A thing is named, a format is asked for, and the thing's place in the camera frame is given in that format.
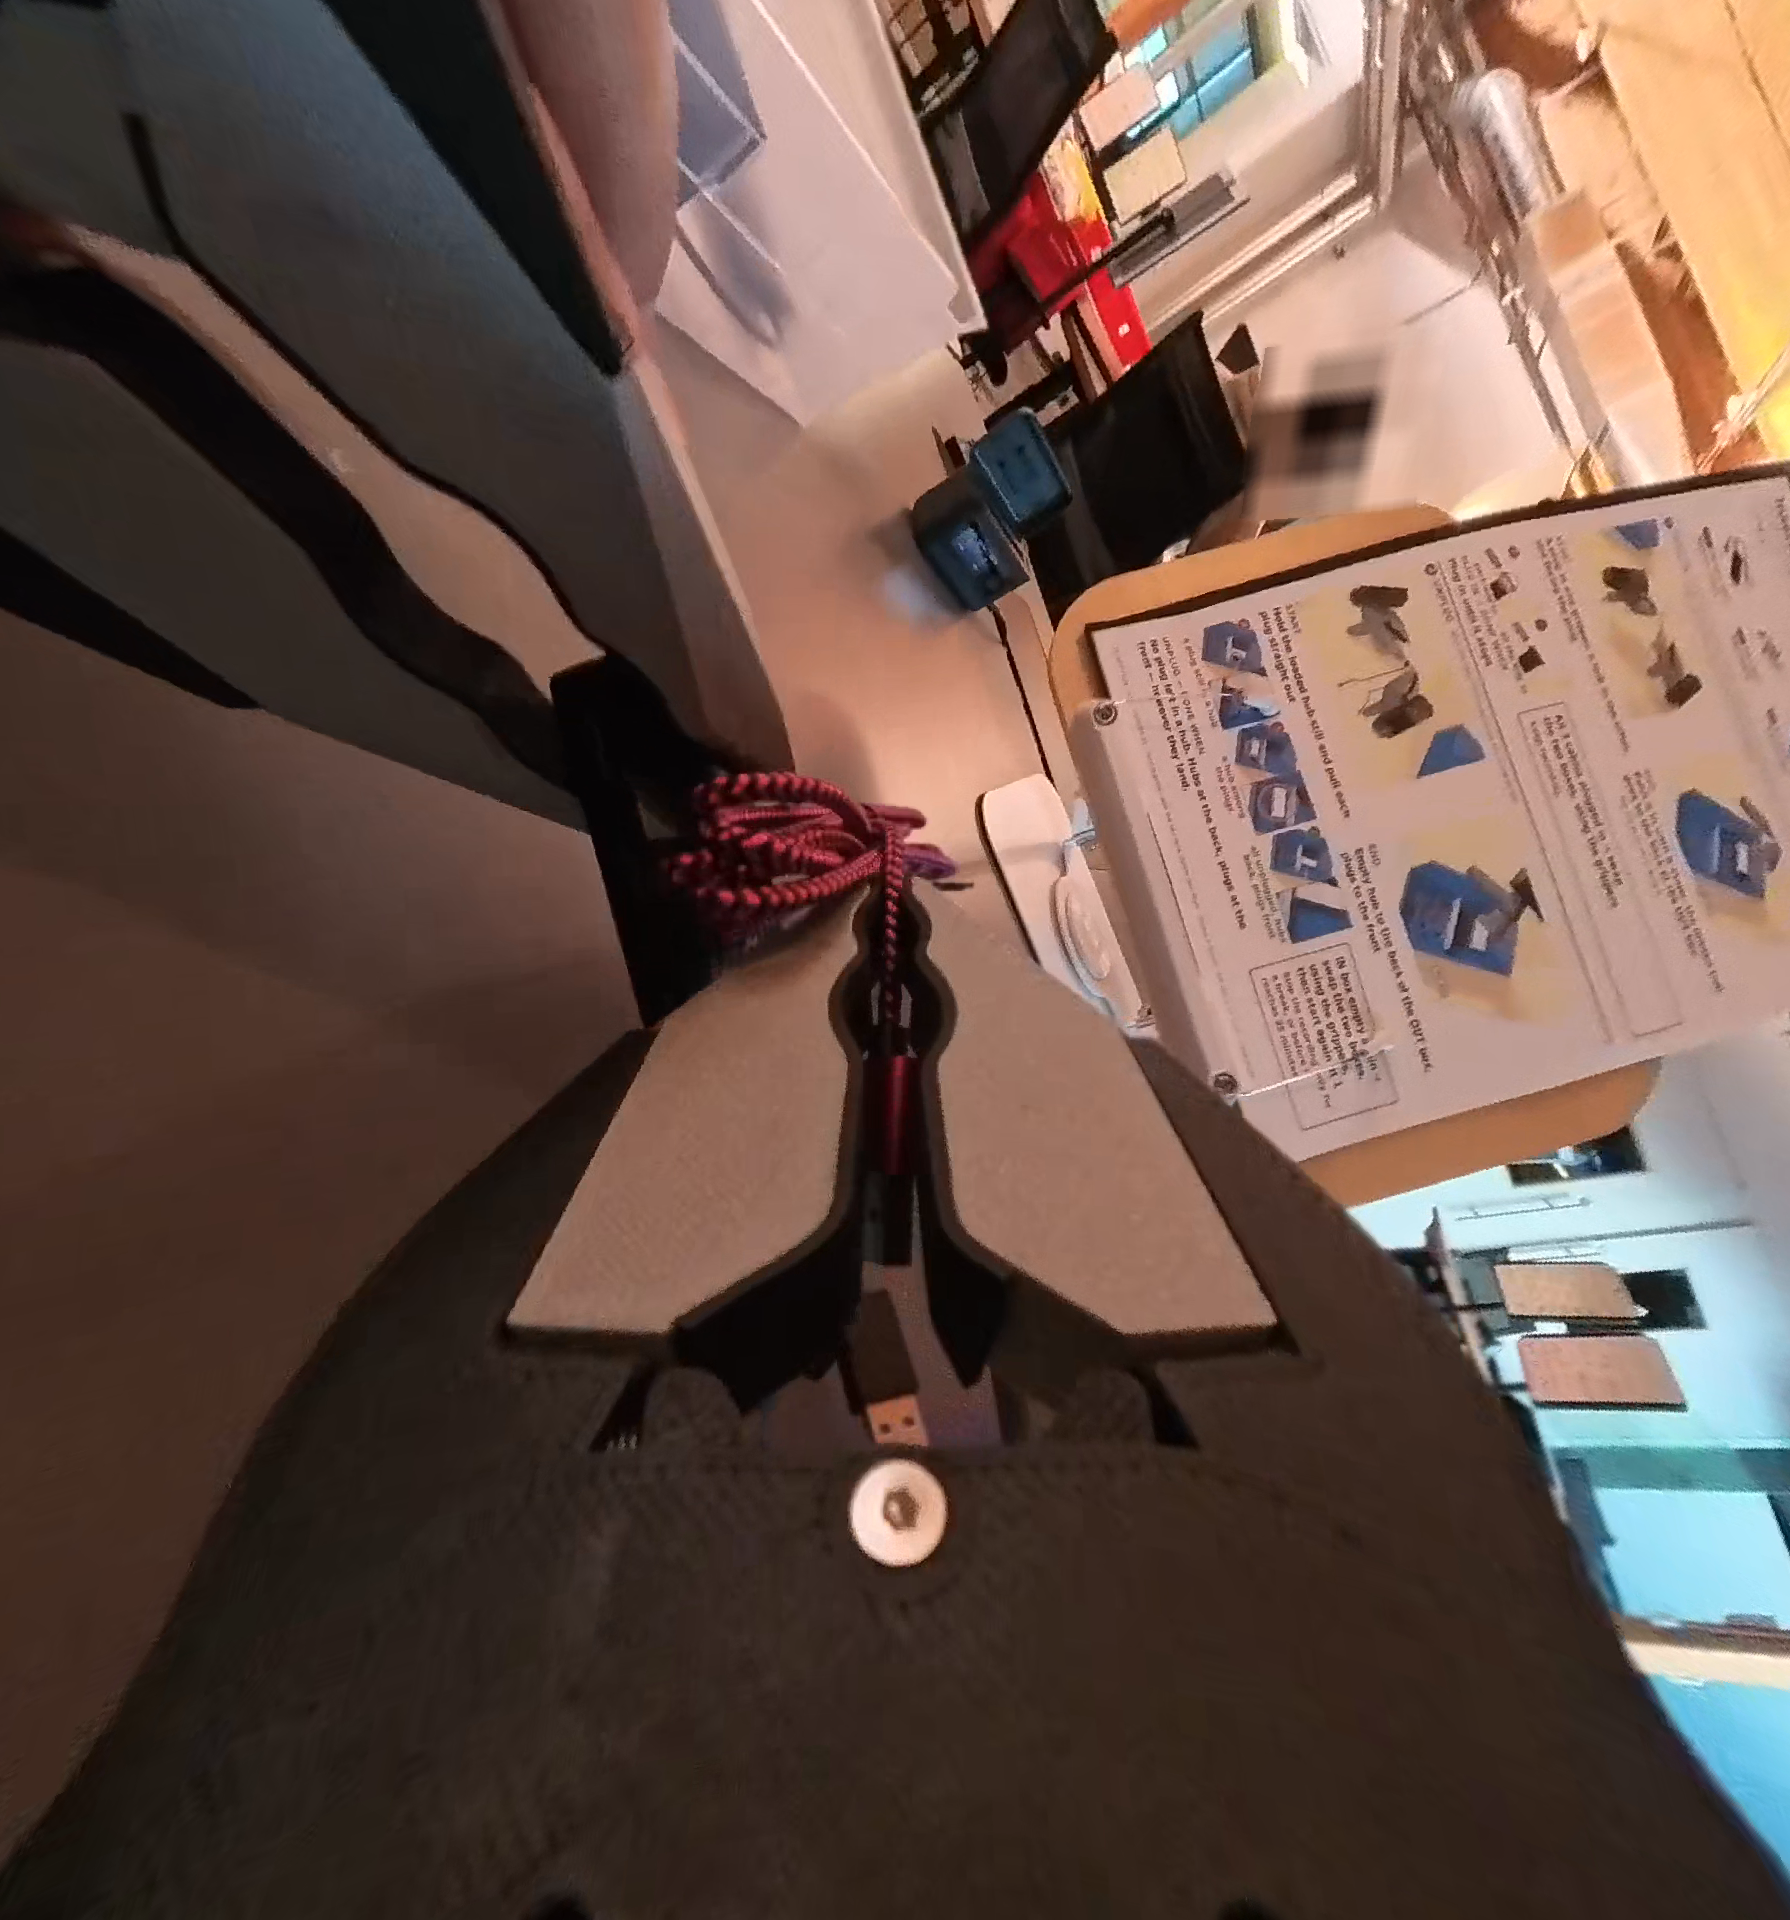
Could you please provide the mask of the black office chair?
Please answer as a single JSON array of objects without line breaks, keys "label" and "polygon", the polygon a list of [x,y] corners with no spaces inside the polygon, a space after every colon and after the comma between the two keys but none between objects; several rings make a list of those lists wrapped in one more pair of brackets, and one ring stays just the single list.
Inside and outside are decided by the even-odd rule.
[{"label": "black office chair", "polygon": [[1201,314],[1175,324],[1101,397],[1050,427],[1069,507],[1027,536],[1058,628],[1093,586],[1147,570],[1246,490],[1246,445]]}]

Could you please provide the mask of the silver air duct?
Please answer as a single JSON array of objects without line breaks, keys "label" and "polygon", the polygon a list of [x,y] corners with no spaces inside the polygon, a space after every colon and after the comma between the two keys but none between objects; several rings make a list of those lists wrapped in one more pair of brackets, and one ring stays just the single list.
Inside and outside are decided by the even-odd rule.
[{"label": "silver air duct", "polygon": [[1446,118],[1461,159],[1486,180],[1514,231],[1523,231],[1539,212],[1568,196],[1533,92],[1519,74],[1486,66],[1457,78]]}]

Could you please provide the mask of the brown wall board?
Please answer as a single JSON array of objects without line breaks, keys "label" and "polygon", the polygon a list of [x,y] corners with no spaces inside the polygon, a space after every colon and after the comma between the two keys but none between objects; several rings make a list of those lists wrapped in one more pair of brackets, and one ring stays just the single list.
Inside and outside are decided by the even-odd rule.
[{"label": "brown wall board", "polygon": [[1682,1414],[1667,1351],[1644,1335],[1537,1335],[1516,1340],[1533,1405],[1568,1411]]},{"label": "brown wall board", "polygon": [[1490,1267],[1499,1309],[1534,1325],[1640,1325],[1648,1310],[1626,1280],[1598,1261],[1501,1261]]}]

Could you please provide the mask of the black computer monitor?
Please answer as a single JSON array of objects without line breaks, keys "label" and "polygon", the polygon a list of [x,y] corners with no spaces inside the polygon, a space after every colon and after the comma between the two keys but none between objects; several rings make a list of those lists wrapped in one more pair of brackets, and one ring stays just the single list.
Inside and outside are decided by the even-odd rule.
[{"label": "black computer monitor", "polygon": [[1115,49],[1095,3],[1019,3],[924,115],[921,143],[961,252],[977,252],[1021,202]]}]

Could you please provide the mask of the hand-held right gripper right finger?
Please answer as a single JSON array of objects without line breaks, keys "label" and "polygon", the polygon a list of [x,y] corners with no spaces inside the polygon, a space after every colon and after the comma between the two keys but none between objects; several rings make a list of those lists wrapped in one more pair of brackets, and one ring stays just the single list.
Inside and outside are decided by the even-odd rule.
[{"label": "hand-held right gripper right finger", "polygon": [[1145,1072],[1169,1067],[951,900],[911,906],[930,1323],[963,1382],[1271,1348],[1276,1315]]}]

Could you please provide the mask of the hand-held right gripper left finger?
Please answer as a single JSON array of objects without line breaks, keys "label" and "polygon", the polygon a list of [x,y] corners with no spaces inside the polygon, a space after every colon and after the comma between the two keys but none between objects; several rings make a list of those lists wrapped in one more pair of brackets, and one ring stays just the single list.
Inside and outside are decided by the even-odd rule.
[{"label": "hand-held right gripper left finger", "polygon": [[860,1303],[861,900],[669,1018],[506,1331],[712,1375],[760,1405],[820,1372]]}]

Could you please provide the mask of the instruction sheet on board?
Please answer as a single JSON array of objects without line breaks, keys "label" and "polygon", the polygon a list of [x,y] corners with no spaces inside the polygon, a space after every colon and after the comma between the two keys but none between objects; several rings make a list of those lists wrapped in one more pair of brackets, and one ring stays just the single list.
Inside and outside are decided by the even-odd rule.
[{"label": "instruction sheet on board", "polygon": [[1790,1015],[1790,463],[1150,565],[1050,674],[1159,1048],[1340,1203]]}]

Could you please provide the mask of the black usb hub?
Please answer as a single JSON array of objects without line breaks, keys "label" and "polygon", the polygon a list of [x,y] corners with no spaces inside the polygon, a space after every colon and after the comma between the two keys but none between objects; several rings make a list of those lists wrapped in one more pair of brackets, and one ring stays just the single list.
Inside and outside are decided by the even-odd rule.
[{"label": "black usb hub", "polygon": [[715,947],[669,863],[693,844],[693,797],[721,772],[662,694],[613,654],[550,678],[563,772],[593,847],[639,1024],[712,984]]}]

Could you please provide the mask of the white stand base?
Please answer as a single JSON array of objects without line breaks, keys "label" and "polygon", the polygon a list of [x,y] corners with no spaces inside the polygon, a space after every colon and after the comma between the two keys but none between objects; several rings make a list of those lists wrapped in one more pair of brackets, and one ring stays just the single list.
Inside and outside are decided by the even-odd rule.
[{"label": "white stand base", "polygon": [[1124,1033],[1153,1030],[1088,859],[1086,805],[1067,807],[1050,779],[1031,776],[982,794],[977,829],[1039,969]]}]

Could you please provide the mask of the red covered table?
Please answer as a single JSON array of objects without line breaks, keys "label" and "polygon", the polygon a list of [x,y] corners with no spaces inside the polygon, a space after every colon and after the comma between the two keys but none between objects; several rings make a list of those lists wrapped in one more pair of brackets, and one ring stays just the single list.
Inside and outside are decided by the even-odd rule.
[{"label": "red covered table", "polygon": [[1120,375],[1148,349],[1150,339],[1135,295],[1105,265],[1113,231],[1101,212],[1088,175],[1080,192],[1072,180],[1038,170],[1011,218],[1005,259],[1024,295],[1051,316],[1077,311],[1090,349],[1110,375]]}]

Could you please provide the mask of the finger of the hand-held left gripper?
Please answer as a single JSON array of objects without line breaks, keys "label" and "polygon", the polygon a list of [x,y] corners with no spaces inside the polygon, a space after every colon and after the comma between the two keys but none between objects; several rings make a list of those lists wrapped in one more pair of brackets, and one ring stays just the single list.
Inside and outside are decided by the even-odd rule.
[{"label": "finger of the hand-held left gripper", "polygon": [[291,536],[80,356],[0,339],[0,533],[262,711],[579,824],[564,790],[392,663]]},{"label": "finger of the hand-held left gripper", "polygon": [[[627,290],[521,81],[492,4],[0,4],[0,339],[115,379],[392,663],[523,766],[561,768],[521,647],[445,610],[205,330],[245,326],[389,479],[511,541],[576,638],[630,663],[717,762],[787,766]],[[262,711],[2,533],[0,615]]]}]

